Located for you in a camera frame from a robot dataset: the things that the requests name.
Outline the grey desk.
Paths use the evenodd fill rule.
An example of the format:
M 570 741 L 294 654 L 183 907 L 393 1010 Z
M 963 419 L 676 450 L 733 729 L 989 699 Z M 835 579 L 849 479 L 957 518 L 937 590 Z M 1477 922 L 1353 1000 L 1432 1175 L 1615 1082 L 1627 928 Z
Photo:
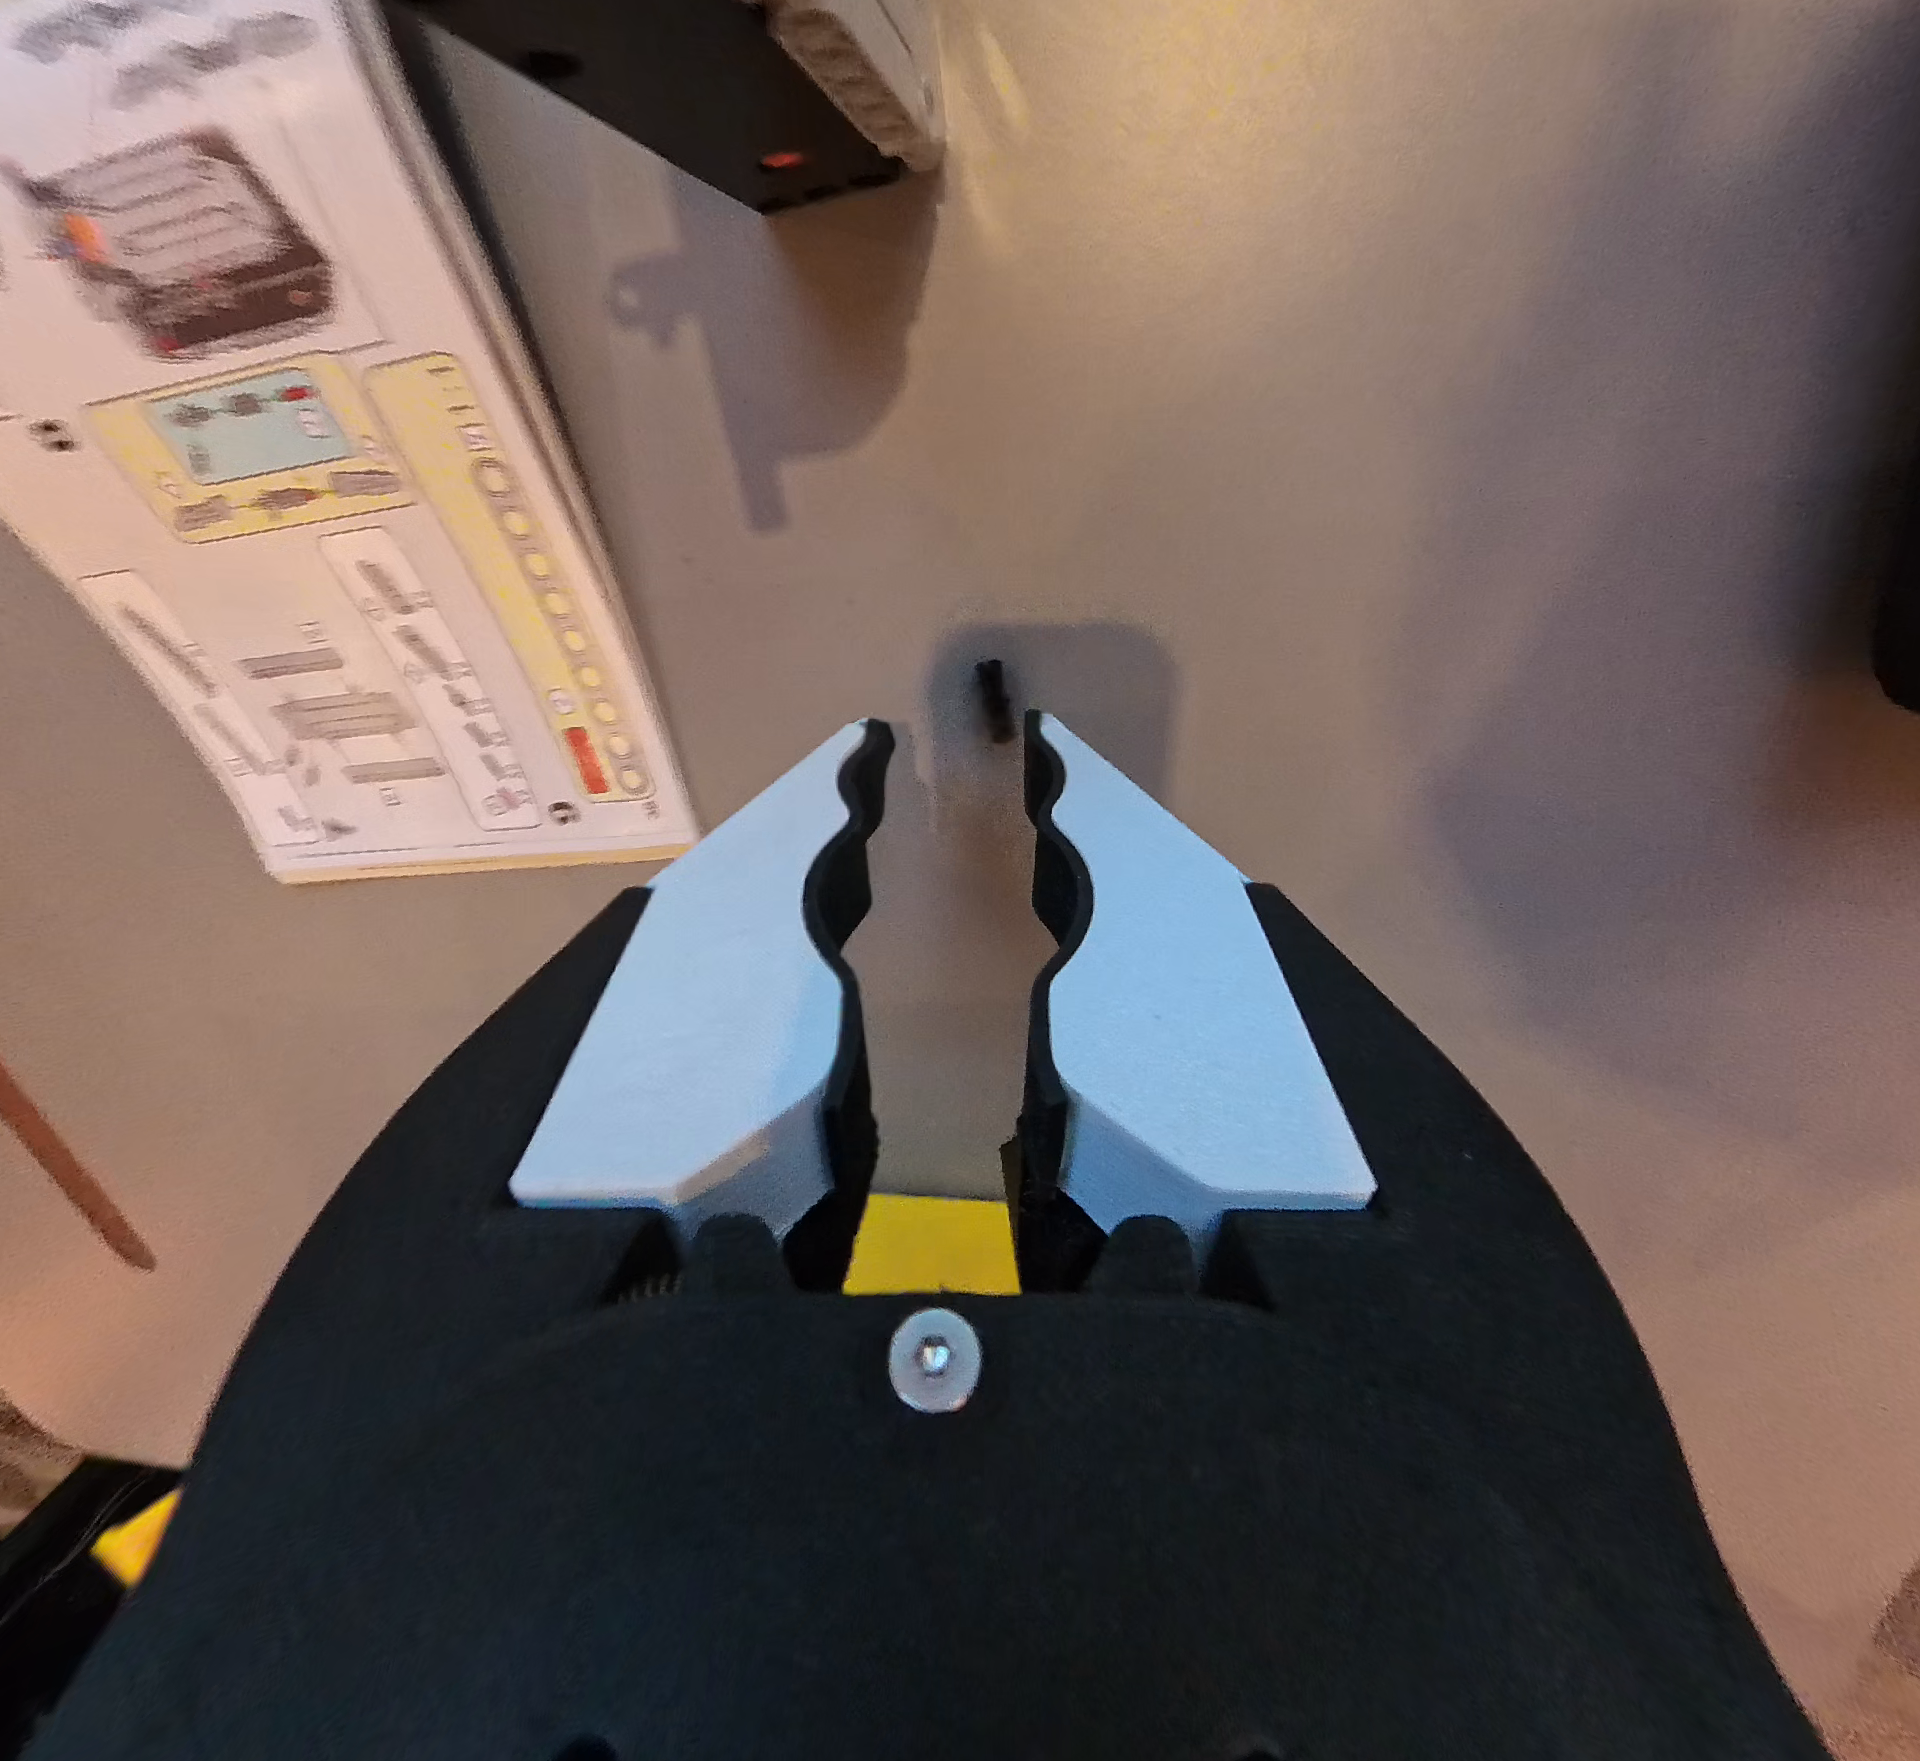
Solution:
M 5 1394 L 183 1469 L 26 1757 L 1917 1743 L 1917 0 L 925 2 L 942 164 L 760 216 L 375 0 L 683 853 L 896 732 L 869 1198 L 1021 1277 L 1042 709 L 1374 1203 L 1014 1294 L 518 1205 L 683 853 L 281 882 L 5 525 L 5 1055 L 157 1255 L 7 1169 Z

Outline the white instruction booklet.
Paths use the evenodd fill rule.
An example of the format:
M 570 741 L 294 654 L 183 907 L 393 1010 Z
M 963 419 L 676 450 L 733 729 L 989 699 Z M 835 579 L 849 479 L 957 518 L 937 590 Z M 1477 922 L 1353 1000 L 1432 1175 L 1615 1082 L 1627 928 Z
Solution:
M 5 0 L 5 525 L 289 884 L 700 835 L 375 0 Z

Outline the brown wooden strip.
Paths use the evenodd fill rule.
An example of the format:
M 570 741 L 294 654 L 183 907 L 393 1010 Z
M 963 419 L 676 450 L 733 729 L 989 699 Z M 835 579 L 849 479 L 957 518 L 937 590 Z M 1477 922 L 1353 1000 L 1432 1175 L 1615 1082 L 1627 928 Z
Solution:
M 33 1102 L 7 1062 L 3 1064 L 3 1124 L 119 1262 L 138 1273 L 157 1269 L 154 1247 L 147 1244 L 101 1179 Z

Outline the yellow plastic bin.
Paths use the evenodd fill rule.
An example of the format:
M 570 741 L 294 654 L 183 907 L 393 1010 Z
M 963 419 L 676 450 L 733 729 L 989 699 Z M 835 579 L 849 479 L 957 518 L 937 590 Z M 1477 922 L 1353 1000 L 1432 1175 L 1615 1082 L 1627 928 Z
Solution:
M 844 1293 L 1021 1293 L 1007 1201 L 876 1193 L 856 1230 Z M 89 1557 L 119 1587 L 133 1587 L 177 1504 L 177 1492 L 138 1499 L 129 1518 L 97 1533 Z

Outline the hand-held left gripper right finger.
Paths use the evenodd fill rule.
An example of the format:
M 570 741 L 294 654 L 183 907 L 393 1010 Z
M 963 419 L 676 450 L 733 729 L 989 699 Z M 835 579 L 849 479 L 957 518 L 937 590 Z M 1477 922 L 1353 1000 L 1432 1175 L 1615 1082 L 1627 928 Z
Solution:
M 1245 1212 L 1361 1212 L 1377 1175 L 1248 876 L 1042 709 L 1023 718 L 1030 989 L 1021 1278 L 1079 1282 L 1124 1221 L 1199 1269 Z

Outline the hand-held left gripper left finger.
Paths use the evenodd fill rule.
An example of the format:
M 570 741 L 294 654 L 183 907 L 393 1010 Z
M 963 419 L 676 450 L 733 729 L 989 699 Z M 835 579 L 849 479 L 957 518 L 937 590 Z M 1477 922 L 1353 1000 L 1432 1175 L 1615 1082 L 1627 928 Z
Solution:
M 857 981 L 894 727 L 842 725 L 659 869 L 510 1175 L 537 1210 L 747 1216 L 842 1282 L 877 1167 Z

